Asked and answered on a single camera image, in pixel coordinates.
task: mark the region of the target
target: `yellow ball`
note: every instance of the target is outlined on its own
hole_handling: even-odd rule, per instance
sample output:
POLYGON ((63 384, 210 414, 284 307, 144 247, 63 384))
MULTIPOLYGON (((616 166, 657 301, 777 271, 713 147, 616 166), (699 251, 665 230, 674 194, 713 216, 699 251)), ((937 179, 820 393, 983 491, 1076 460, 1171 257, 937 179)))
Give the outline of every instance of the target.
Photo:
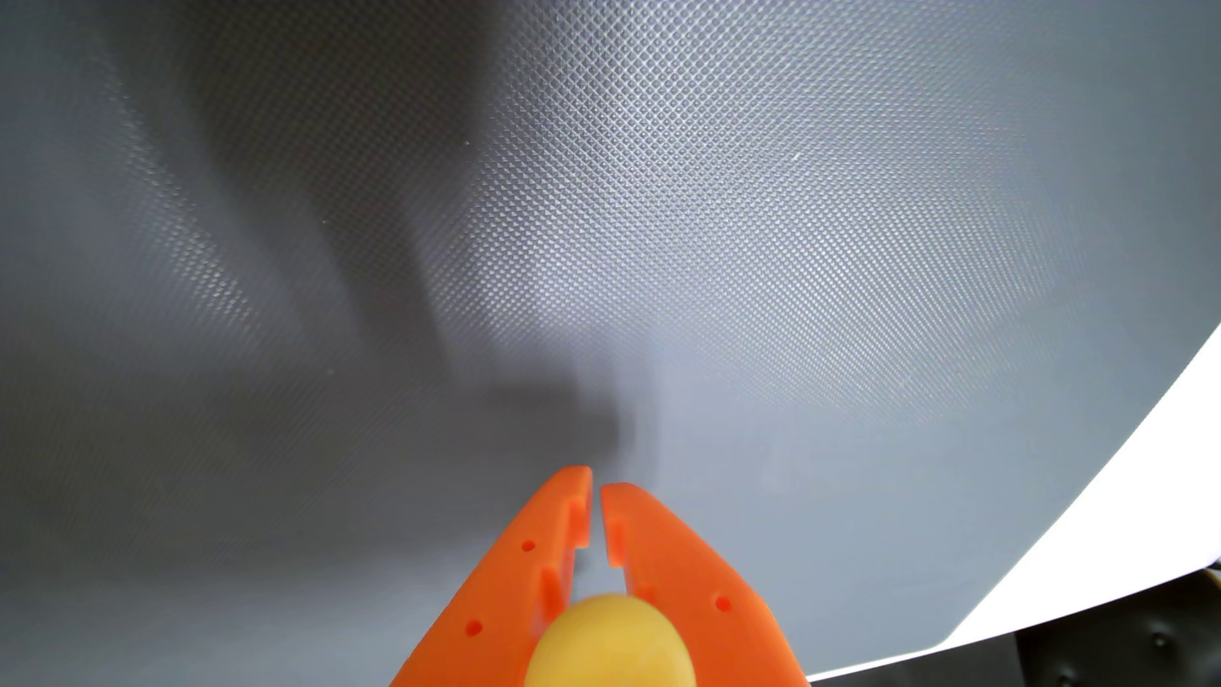
POLYGON ((578 602, 538 639, 525 687, 695 687, 686 644, 664 615, 624 594, 578 602))

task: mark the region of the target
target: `diamond pattern texture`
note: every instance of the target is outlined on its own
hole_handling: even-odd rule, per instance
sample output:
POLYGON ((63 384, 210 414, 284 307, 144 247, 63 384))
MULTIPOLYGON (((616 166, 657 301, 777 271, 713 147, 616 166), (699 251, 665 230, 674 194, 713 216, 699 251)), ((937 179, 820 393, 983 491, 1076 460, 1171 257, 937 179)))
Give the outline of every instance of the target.
POLYGON ((926 648, 1221 320, 1211 7, 0 17, 5 683, 387 682, 569 464, 926 648))

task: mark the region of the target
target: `orange plastic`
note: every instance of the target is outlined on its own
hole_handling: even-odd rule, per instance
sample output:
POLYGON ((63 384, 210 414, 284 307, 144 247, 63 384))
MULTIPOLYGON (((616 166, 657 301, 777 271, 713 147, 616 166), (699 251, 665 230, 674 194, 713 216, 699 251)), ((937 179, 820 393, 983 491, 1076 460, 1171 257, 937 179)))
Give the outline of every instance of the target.
POLYGON ((593 475, 552 476, 475 566, 391 687, 520 687, 547 625, 568 608, 575 549, 590 544, 593 475))
MULTIPOLYGON (((568 608, 592 484, 590 469, 567 467, 535 493, 391 687, 521 687, 538 638, 568 608)), ((678 516, 631 484, 602 488, 602 515, 610 565, 678 630, 698 687, 808 687, 763 599, 678 516)))
POLYGON ((661 502, 632 484, 602 488, 612 567, 628 593, 674 624, 700 687, 808 687, 763 599, 661 502))

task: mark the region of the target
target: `white surface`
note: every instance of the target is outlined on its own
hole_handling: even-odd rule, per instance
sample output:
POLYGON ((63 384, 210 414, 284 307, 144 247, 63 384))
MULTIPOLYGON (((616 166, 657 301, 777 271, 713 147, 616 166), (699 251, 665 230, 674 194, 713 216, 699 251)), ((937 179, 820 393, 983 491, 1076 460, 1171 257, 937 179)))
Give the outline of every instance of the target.
POLYGON ((1074 614, 1221 558, 1221 326, 1132 437, 945 642, 824 680, 1074 614), (1099 571, 1105 566, 1106 575, 1099 571))

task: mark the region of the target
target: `gray textured surface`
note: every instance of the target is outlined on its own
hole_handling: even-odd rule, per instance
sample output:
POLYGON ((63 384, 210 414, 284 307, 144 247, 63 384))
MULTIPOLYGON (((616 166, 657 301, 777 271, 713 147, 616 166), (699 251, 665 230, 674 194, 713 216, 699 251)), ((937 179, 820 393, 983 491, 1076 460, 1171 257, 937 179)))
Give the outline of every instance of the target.
POLYGON ((386 682, 569 462, 921 649, 1221 318, 1215 9, 0 7, 0 682, 386 682))

